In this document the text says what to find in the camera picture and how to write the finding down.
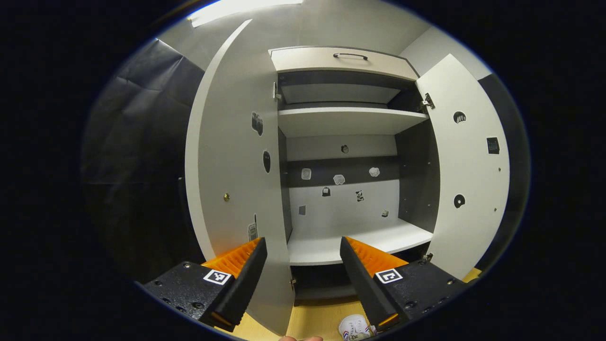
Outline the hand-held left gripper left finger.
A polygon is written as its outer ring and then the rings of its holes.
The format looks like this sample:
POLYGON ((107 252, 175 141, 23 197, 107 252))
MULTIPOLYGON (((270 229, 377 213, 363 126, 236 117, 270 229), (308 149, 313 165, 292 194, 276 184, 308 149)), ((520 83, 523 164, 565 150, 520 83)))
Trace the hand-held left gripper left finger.
POLYGON ((267 259, 264 237, 202 264, 184 261, 142 287, 191 319, 233 332, 255 293, 267 259))

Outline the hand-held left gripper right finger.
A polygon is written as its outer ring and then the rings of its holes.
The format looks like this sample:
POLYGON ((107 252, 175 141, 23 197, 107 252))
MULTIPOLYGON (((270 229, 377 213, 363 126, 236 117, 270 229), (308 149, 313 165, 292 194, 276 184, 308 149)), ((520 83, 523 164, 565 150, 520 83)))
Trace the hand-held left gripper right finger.
POLYGON ((467 289, 427 256, 408 262, 348 236, 341 238, 339 254, 377 332, 422 319, 467 289))

